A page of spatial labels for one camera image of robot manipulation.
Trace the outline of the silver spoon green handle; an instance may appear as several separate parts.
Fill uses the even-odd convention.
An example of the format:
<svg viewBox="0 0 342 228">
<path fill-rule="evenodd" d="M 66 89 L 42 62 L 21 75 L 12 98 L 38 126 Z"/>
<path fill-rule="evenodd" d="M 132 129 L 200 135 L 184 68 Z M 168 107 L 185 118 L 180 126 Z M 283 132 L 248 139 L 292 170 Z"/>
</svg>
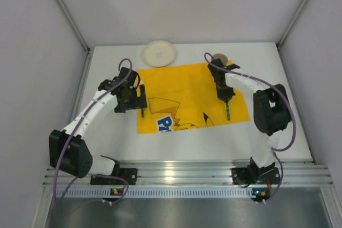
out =
<svg viewBox="0 0 342 228">
<path fill-rule="evenodd" d="M 226 105 L 227 120 L 230 121 L 229 101 L 226 101 L 225 105 Z"/>
</svg>

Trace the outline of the silver fork green handle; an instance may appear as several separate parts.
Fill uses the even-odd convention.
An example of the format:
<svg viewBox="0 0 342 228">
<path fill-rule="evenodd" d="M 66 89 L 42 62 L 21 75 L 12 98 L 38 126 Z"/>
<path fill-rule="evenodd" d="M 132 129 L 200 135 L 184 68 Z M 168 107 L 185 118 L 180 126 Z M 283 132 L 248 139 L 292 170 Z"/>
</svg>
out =
<svg viewBox="0 0 342 228">
<path fill-rule="evenodd" d="M 139 84 L 139 89 L 140 89 L 140 107 L 141 107 L 141 117 L 144 117 L 144 109 L 145 109 L 145 86 L 144 86 L 144 82 L 141 81 Z"/>
</svg>

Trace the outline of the beige paper cup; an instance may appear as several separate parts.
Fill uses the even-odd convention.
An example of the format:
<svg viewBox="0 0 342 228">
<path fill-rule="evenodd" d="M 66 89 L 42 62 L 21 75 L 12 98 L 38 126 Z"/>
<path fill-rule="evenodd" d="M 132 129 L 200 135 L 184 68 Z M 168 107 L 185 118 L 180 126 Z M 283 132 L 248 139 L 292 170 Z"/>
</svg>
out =
<svg viewBox="0 0 342 228">
<path fill-rule="evenodd" d="M 224 65 L 228 63 L 228 58 L 226 55 L 221 54 L 221 53 L 216 53 L 212 55 L 212 60 L 220 59 Z"/>
</svg>

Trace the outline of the yellow cartoon placemat cloth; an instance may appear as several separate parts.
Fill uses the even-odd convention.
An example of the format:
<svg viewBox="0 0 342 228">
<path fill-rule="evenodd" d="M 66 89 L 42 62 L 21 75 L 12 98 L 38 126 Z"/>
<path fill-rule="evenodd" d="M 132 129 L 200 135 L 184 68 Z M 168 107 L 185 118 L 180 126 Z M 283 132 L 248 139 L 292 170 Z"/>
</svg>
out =
<svg viewBox="0 0 342 228">
<path fill-rule="evenodd" d="M 144 82 L 147 108 L 144 117 L 137 114 L 139 134 L 181 131 L 249 122 L 251 116 L 243 94 L 229 101 L 230 121 L 226 105 L 218 99 L 214 79 L 207 64 L 191 64 L 140 69 Z"/>
</svg>

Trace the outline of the cream round plate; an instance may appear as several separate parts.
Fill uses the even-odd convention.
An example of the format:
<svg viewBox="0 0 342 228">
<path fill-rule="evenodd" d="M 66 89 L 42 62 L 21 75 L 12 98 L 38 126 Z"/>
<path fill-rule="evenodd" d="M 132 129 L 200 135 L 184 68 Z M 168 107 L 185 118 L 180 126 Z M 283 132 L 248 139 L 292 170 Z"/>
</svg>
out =
<svg viewBox="0 0 342 228">
<path fill-rule="evenodd" d="M 164 67 L 171 64 L 177 57 L 176 47 L 163 40 L 152 41 L 142 50 L 142 60 L 151 67 Z"/>
</svg>

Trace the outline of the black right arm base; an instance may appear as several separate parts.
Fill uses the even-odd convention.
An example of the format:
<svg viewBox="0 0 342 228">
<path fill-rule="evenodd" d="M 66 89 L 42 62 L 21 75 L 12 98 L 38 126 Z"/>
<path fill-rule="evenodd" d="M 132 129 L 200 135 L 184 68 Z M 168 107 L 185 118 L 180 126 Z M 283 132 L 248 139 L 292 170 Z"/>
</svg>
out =
<svg viewBox="0 0 342 228">
<path fill-rule="evenodd" d="M 248 187 L 250 185 L 277 185 L 281 175 L 278 168 L 255 168 L 247 166 L 245 168 L 233 168 L 231 170 L 234 185 Z"/>
</svg>

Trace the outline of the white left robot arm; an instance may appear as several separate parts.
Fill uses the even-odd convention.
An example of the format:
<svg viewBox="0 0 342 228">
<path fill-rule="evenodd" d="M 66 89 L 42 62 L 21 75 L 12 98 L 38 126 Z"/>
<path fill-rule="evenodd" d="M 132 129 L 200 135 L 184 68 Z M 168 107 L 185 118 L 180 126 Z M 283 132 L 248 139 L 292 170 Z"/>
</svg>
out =
<svg viewBox="0 0 342 228">
<path fill-rule="evenodd" d="M 125 113 L 146 108 L 145 86 L 138 72 L 120 68 L 118 76 L 106 79 L 98 86 L 90 102 L 70 124 L 50 133 L 50 166 L 77 178 L 114 176 L 120 168 L 119 162 L 97 154 L 98 143 L 92 143 L 89 138 L 110 112 Z"/>
</svg>

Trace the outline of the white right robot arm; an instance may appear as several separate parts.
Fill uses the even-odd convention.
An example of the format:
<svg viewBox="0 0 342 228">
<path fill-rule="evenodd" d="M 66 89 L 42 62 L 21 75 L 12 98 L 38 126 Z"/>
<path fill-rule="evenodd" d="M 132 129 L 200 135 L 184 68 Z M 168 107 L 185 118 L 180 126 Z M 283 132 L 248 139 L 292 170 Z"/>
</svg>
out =
<svg viewBox="0 0 342 228">
<path fill-rule="evenodd" d="M 253 121 L 260 134 L 255 143 L 250 166 L 256 173 L 264 173 L 275 165 L 274 151 L 280 132 L 292 121 L 286 89 L 281 84 L 268 85 L 240 71 L 236 64 L 224 65 L 213 59 L 208 69 L 214 79 L 216 94 L 225 103 L 230 119 L 229 101 L 239 91 L 253 103 Z"/>
</svg>

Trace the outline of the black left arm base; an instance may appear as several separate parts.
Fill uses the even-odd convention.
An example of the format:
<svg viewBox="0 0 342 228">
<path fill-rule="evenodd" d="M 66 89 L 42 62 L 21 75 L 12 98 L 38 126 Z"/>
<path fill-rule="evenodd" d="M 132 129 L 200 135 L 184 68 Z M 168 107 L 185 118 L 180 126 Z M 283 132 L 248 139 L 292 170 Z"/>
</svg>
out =
<svg viewBox="0 0 342 228">
<path fill-rule="evenodd" d="M 136 168 L 120 168 L 118 172 L 111 176 L 124 179 L 129 185 L 135 185 L 138 177 L 138 169 Z M 91 185 L 123 185 L 124 182 L 119 179 L 104 178 L 92 176 L 90 180 Z"/>
</svg>

